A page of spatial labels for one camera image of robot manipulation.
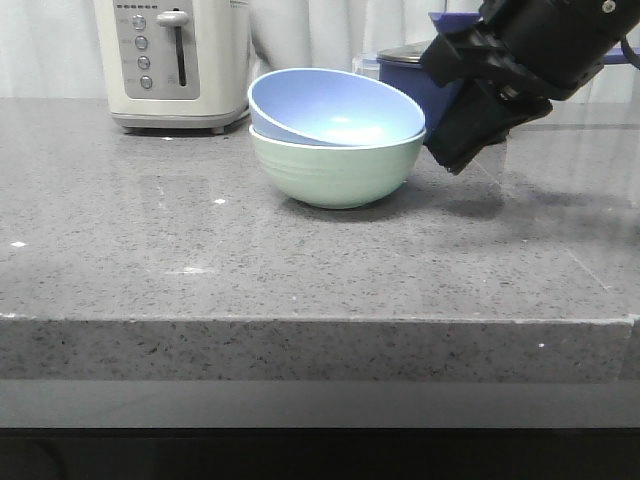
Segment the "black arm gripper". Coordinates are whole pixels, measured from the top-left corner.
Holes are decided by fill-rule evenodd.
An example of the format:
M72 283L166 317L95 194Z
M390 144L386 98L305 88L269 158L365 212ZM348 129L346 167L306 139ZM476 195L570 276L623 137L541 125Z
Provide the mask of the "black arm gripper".
M595 77L605 55L639 24L639 3L484 1L479 15L469 27L438 34L420 58L439 86L482 79L463 84L426 141L453 175L512 128L548 115L548 99L565 100ZM541 97L505 97L483 80Z

